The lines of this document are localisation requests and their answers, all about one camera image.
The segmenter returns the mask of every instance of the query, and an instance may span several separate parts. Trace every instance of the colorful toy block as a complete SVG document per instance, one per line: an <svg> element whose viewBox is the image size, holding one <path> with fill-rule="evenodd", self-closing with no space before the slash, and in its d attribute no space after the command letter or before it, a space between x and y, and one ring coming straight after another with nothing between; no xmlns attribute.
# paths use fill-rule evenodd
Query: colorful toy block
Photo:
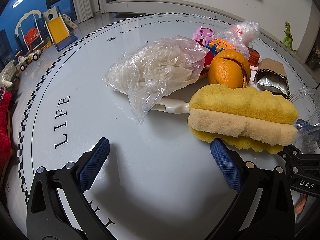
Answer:
<svg viewBox="0 0 320 240"><path fill-rule="evenodd" d="M204 46L207 45L211 39L214 38L214 30L207 26L201 26L196 29L196 33L193 34L192 39L194 41L201 42Z"/></svg>
<svg viewBox="0 0 320 240"><path fill-rule="evenodd" d="M210 52L213 55L217 55L220 51L225 49L236 50L233 44L219 38L212 39L211 42L209 42L209 44L207 44L205 47L210 49Z"/></svg>

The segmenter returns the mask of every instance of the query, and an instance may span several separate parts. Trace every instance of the orange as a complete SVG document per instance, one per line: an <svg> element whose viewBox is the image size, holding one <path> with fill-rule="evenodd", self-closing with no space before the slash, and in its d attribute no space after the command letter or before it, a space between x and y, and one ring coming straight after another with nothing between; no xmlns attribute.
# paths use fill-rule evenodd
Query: orange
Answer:
<svg viewBox="0 0 320 240"><path fill-rule="evenodd" d="M218 53L210 64L209 84L226 84L229 88L245 88L251 77L247 59L235 50Z"/></svg>
<svg viewBox="0 0 320 240"><path fill-rule="evenodd" d="M217 58L213 59L208 79L209 84L226 84L229 88L240 88L243 85L241 68L232 60Z"/></svg>
<svg viewBox="0 0 320 240"><path fill-rule="evenodd" d="M240 52L232 50L232 49L226 49L226 50L219 52L213 59L215 59L215 58L225 58L225 59L237 61L240 64L240 66L242 66L242 68L244 70L244 73L245 73L246 79L247 79L247 83L250 81L250 78L251 78L250 64L247 61L247 59Z"/></svg>

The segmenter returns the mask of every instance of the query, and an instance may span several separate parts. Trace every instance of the white plastic handle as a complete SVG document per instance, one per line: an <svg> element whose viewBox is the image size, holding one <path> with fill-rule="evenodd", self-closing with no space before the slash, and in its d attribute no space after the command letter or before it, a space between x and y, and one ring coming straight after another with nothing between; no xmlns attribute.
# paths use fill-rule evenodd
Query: white plastic handle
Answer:
<svg viewBox="0 0 320 240"><path fill-rule="evenodd" d="M190 113L189 103L173 98L161 98L160 101L151 108L151 110L157 110L171 114Z"/></svg>

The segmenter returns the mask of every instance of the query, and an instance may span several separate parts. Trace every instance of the checkered border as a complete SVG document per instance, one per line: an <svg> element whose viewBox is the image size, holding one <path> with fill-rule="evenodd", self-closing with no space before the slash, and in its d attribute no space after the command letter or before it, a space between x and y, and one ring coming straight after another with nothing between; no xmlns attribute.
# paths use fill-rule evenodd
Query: checkered border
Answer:
<svg viewBox="0 0 320 240"><path fill-rule="evenodd" d="M83 38L81 38L79 41L76 41L73 45L71 45L65 52L62 53L61 56L58 57L58 59L56 59L50 66L50 68L47 69L47 71L45 72L45 74L41 77L40 82L37 84L36 86L36 90L32 92L31 97L27 103L27 108L24 111L23 117L22 117L22 121L21 121L21 126L20 126L20 131L19 131L19 138L18 138L18 152L17 152L17 157L18 157L18 173L19 173L19 178L21 179L21 189L22 192L25 194L25 202L26 204L28 204L28 199L29 199L29 194L28 194L28 190L27 190L27 185L26 185L26 180L24 177L24 171L23 171L23 163L22 163L22 149L23 149L23 137L24 137L24 130L26 128L26 123L27 123L27 119L28 119L28 115L29 115L29 111L31 109L33 100L35 99L41 85L43 84L44 80L47 78L47 76L49 75L49 73L51 72L51 70L55 67L55 65L57 65L57 63L63 59L63 57L68 54L74 47L76 47L79 43L81 43L82 41L84 41L85 39L89 38L90 36L94 35L95 33L104 30L112 25L118 24L120 22L124 22L127 20L132 20L132 19L136 19L136 18L141 18L141 17L145 17L145 16L153 16L153 15L190 15L190 16L199 16L202 18L207 18L207 19L212 19L215 21L219 21L219 22L223 22L225 24L230 25L229 23L226 23L224 21L218 20L218 19L214 19L208 16L202 16L202 15L197 15L197 14L189 14L189 13L153 13L153 14L145 14L145 15L139 15L139 16L134 16L131 18L127 18L127 19L123 19L111 24L108 24L102 28L99 28L91 33L89 33L88 35L84 36ZM272 48L270 45L268 45L267 43L265 43L264 41L262 41L261 39L259 39L260 42L263 42L265 45L267 45L268 47L270 47L270 49L272 49L274 52L276 52L276 54L278 54L286 63L288 63L288 65L291 67L291 69L293 71L294 68L292 68L292 66L289 64L289 62L282 57L274 48ZM297 74L297 76L301 79L303 85L305 86L305 83L303 82L302 78L299 76L299 74L295 71L295 73Z"/></svg>

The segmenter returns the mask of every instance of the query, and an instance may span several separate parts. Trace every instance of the pink toy block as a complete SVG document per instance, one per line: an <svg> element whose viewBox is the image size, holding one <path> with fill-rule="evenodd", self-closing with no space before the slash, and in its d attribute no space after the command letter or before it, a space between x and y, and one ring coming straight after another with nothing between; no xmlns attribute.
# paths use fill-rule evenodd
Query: pink toy block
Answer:
<svg viewBox="0 0 320 240"><path fill-rule="evenodd" d="M192 39L194 41L200 41L205 46L214 39L214 30L208 26L201 26L196 30L196 33L193 34Z"/></svg>

